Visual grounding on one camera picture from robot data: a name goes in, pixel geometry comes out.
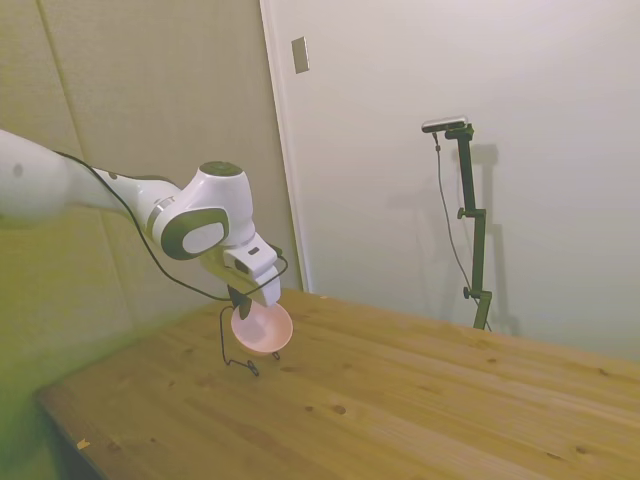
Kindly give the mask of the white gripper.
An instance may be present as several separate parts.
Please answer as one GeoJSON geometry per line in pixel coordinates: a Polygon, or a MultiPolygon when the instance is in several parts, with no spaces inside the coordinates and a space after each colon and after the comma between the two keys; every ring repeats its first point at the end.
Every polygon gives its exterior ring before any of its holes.
{"type": "Polygon", "coordinates": [[[278,260],[275,251],[210,251],[201,257],[201,264],[226,284],[232,307],[245,320],[251,312],[251,300],[270,307],[280,299],[278,260]]]}

